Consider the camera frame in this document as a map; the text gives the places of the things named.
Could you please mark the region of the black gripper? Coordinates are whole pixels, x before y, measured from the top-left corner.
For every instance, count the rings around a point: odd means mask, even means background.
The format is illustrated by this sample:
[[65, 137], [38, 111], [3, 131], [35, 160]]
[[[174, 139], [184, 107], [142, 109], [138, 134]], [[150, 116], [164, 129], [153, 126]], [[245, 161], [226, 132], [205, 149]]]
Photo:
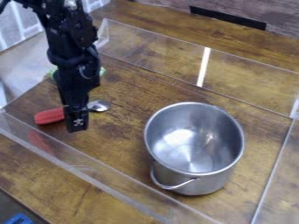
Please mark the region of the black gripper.
[[101, 63], [93, 45], [78, 48], [74, 45], [50, 44], [46, 52], [50, 63], [57, 67], [53, 79], [59, 90], [63, 119], [69, 133], [87, 129], [89, 91], [98, 86]]

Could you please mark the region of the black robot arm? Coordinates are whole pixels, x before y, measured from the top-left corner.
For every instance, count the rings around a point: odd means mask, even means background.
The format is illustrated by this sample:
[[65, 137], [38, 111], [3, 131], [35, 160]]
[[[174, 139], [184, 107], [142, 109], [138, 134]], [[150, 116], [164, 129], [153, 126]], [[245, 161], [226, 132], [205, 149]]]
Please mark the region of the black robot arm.
[[94, 42], [98, 28], [83, 11], [81, 0], [0, 0], [0, 14], [10, 1], [30, 8], [45, 30], [46, 57], [57, 67], [53, 73], [65, 126], [69, 133], [89, 126], [89, 91], [100, 85]]

